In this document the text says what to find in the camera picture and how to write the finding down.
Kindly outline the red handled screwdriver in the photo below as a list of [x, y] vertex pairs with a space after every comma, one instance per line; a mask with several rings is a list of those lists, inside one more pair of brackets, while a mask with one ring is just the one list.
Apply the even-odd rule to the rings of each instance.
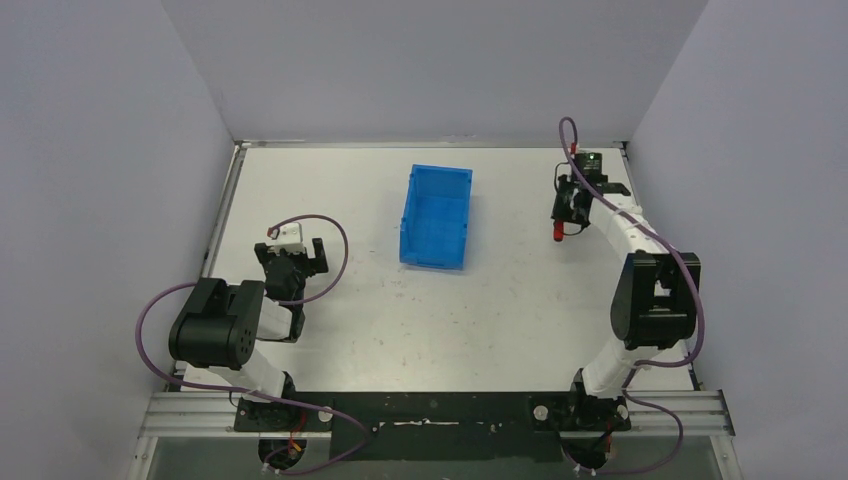
[[562, 242], [565, 238], [563, 223], [555, 221], [553, 223], [553, 239], [555, 242]]

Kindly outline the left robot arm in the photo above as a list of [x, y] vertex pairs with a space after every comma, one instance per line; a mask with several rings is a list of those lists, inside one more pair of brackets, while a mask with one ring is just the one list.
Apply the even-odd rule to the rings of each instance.
[[295, 343], [305, 324], [307, 279], [329, 271], [323, 240], [312, 240], [314, 255], [301, 243], [258, 243], [254, 253], [263, 281], [230, 285], [202, 278], [172, 325], [168, 348], [173, 359], [207, 369], [258, 401], [257, 417], [273, 431], [289, 428], [297, 404], [285, 394], [293, 379], [257, 350], [256, 343]]

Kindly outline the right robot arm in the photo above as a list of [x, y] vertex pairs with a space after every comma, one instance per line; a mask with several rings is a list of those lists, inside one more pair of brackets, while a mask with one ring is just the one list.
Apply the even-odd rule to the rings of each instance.
[[565, 419], [585, 429], [622, 413], [623, 387], [642, 362], [695, 333], [700, 261], [658, 241], [629, 188], [604, 173], [601, 154], [578, 151], [569, 165], [570, 172], [555, 176], [554, 240], [569, 237], [569, 225], [579, 232], [595, 227], [623, 261], [610, 307], [612, 335], [563, 401]]

